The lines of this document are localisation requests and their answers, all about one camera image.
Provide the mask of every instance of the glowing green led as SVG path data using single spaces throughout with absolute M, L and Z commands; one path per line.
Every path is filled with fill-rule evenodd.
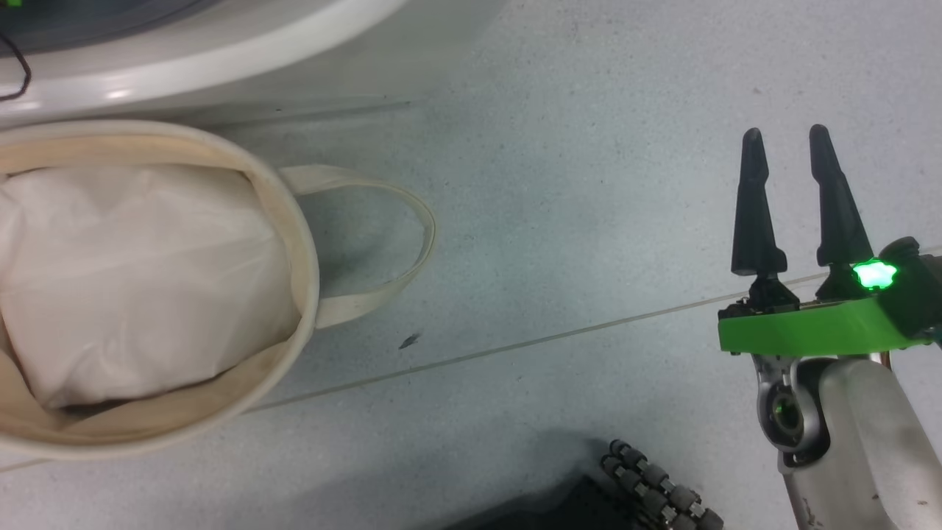
M 875 257 L 870 261 L 855 265 L 853 271 L 860 278 L 860 285 L 867 289 L 886 289 L 893 283 L 893 274 L 896 273 L 896 267 L 887 265 Z

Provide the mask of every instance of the washing machine door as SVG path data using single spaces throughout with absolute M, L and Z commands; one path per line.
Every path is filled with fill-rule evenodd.
M 262 75 L 353 39 L 406 1 L 211 0 L 132 35 L 37 53 L 27 47 L 32 83 L 0 102 L 0 126 L 105 114 Z M 22 80 L 16 58 L 1 57 L 0 94 L 16 92 Z

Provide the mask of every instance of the black wire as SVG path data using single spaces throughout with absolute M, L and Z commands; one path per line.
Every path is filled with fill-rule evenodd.
M 0 95 L 0 101 L 9 101 L 26 93 L 26 89 L 29 88 L 29 82 L 33 80 L 33 70 L 29 68 L 26 58 L 23 57 L 23 52 L 20 51 L 20 48 L 16 47 L 13 41 L 8 39 L 3 33 L 0 33 L 0 41 L 3 41 L 3 43 L 7 45 L 9 50 L 13 52 L 13 55 L 16 56 L 16 60 L 20 61 L 20 66 L 23 67 L 23 84 L 20 85 L 20 89 L 13 93 Z

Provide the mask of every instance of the beige basket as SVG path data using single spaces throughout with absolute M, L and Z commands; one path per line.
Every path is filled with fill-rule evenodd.
M 240 147 L 189 127 L 90 121 L 0 133 L 0 174 L 43 167 L 154 163 L 221 167 L 246 175 L 287 247 L 292 296 L 301 314 L 298 329 L 287 341 L 211 381 L 84 419 L 43 409 L 13 359 L 0 356 L 0 448 L 48 458 L 104 458 L 145 453 L 198 435 L 239 414 L 274 387 L 315 329 L 355 319 L 393 298 L 418 274 L 434 244 L 435 221 L 429 207 L 406 190 L 328 166 L 276 173 Z M 425 226 L 422 250 L 412 269 L 392 282 L 318 301 L 317 253 L 295 197 L 347 186 L 389 190 L 405 201 Z

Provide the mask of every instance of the gray speckled floor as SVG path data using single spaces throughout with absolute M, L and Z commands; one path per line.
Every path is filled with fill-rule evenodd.
M 157 455 L 6 468 L 0 527 L 436 528 L 550 488 L 620 436 L 729 528 L 793 528 L 752 365 L 715 335 L 748 287 L 728 272 L 741 135 L 763 129 L 786 278 L 820 272 L 814 123 L 874 247 L 942 243 L 940 26 L 928 0 L 514 1 L 426 101 L 218 130 L 274 165 L 416 191 L 437 255 L 391 306 L 315 336 L 263 410 Z M 328 292 L 417 249 L 382 195 L 302 205 Z M 896 366 L 942 444 L 940 356 Z

